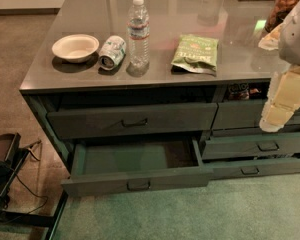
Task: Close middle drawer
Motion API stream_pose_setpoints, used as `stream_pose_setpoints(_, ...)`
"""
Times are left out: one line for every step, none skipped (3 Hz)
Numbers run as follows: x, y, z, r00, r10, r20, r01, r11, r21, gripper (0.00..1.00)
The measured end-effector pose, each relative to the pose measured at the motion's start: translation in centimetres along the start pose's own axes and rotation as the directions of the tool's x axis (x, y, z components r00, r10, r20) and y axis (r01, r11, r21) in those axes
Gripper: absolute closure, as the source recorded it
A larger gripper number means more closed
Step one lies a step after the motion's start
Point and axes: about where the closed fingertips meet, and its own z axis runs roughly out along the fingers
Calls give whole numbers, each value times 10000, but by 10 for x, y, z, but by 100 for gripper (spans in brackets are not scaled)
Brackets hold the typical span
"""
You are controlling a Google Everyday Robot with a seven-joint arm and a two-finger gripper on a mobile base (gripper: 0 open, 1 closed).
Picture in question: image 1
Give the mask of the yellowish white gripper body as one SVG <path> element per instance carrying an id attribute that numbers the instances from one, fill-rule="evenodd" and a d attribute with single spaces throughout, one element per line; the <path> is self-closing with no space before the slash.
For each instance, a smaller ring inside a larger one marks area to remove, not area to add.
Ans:
<path id="1" fill-rule="evenodd" d="M 271 78 L 259 127 L 265 132 L 282 129 L 300 108 L 300 66 L 291 65 Z"/>

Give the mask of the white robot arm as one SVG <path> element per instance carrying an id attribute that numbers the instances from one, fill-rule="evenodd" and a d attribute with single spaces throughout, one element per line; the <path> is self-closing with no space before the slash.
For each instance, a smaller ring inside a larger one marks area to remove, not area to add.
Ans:
<path id="1" fill-rule="evenodd" d="M 263 131 L 277 132 L 300 108 L 300 1 L 258 47 L 278 50 L 279 57 L 290 64 L 273 74 L 259 122 Z"/>

